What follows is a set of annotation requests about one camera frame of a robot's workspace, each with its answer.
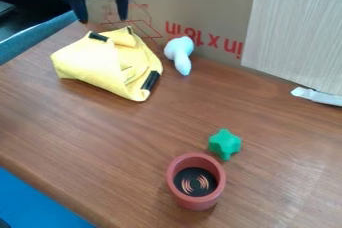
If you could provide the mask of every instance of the wooden board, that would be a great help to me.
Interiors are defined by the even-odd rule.
[[[155,45],[164,74],[147,102],[59,80],[50,54],[86,31],[74,23],[0,67],[0,165],[97,227],[341,227],[341,109],[203,58],[182,77]],[[219,128],[243,140],[222,197],[180,209],[166,168]]]
[[[342,0],[254,0],[242,65],[342,95]]]

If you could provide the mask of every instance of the blue object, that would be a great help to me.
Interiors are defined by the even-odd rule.
[[[0,65],[3,65],[76,20],[77,18],[75,13],[73,11],[69,11],[1,41]]]
[[[0,219],[11,228],[94,228],[1,167]]]

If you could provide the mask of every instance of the cardboard box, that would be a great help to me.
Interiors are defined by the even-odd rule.
[[[253,0],[132,0],[129,21],[118,19],[114,0],[88,0],[89,21],[115,29],[131,25],[156,44],[188,34],[197,54],[240,66]]]

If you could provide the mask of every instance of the white object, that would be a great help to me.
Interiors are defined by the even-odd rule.
[[[165,56],[173,60],[177,71],[187,76],[191,71],[191,61],[189,56],[194,51],[195,45],[192,39],[187,36],[176,38],[166,44]]]
[[[295,88],[291,91],[291,94],[297,97],[309,99],[313,102],[322,103],[322,104],[330,104],[342,107],[342,96],[335,96],[331,94],[326,94],[322,92],[318,92],[312,89],[306,88]]]

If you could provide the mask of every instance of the white toy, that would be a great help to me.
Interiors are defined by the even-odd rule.
[[[188,36],[175,38],[169,41],[164,49],[165,56],[173,60],[177,71],[187,76],[191,71],[191,61],[189,56],[194,51],[195,45]]]

